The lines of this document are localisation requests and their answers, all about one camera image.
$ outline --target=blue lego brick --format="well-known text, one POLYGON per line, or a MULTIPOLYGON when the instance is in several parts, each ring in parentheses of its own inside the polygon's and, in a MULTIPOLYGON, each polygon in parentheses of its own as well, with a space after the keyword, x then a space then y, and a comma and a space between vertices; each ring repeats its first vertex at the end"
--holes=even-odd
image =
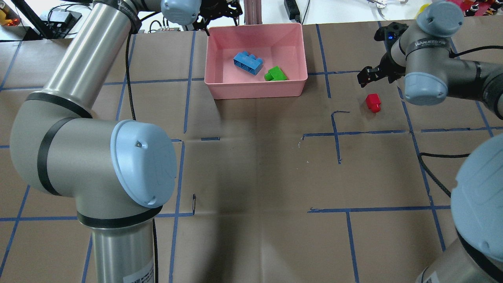
POLYGON ((234 57, 234 65, 256 76, 262 69, 264 61, 261 58, 256 58, 253 54, 248 55, 248 52, 243 51, 234 57))

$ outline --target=red object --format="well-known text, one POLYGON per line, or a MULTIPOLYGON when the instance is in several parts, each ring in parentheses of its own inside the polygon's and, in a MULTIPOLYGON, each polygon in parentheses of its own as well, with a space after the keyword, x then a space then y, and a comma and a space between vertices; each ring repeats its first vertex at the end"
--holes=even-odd
POLYGON ((367 102, 367 107, 369 107, 372 112, 377 113, 381 111, 381 99, 377 93, 369 94, 365 102, 367 102))
MULTIPOLYGON (((472 4, 470 4, 472 2, 472 0, 448 0, 450 2, 453 2, 454 4, 458 5, 461 10, 463 11, 466 11, 468 9, 470 9, 470 7, 472 6, 472 4)), ((479 3, 478 5, 478 11, 475 13, 476 16, 482 16, 484 15, 485 11, 487 11, 487 9, 489 9, 489 7, 491 6, 491 4, 494 2, 494 0, 487 0, 487 1, 478 1, 477 3, 479 3)))

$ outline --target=yellow object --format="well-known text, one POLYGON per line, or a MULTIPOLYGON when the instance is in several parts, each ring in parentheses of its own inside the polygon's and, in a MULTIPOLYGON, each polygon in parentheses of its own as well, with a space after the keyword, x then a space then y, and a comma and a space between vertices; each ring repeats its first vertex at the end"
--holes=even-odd
POLYGON ((19 16, 4 1, 0 1, 0 26, 17 26, 20 23, 19 16))
POLYGON ((429 5, 431 5, 431 4, 424 4, 423 6, 421 6, 421 8, 419 8, 419 12, 416 14, 414 19, 417 19, 419 14, 421 14, 426 9, 426 7, 428 7, 429 5))

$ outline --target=green lego brick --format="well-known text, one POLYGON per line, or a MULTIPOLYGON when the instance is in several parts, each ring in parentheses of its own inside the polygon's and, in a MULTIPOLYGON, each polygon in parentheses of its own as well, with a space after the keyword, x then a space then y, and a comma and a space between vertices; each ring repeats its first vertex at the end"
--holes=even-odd
POLYGON ((276 66, 269 70, 269 72, 264 76, 266 81, 286 81, 288 78, 285 76, 283 71, 276 66))

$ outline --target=pink plastic bin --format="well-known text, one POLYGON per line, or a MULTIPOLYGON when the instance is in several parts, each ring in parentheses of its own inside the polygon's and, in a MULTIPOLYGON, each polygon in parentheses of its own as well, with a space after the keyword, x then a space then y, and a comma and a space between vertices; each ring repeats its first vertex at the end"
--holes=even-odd
POLYGON ((204 82, 214 99, 299 96, 307 80, 302 26, 292 24, 214 27, 209 30, 204 82), (247 51, 264 60, 254 76, 234 65, 247 51), (288 81, 267 82, 264 75, 279 66, 288 81))

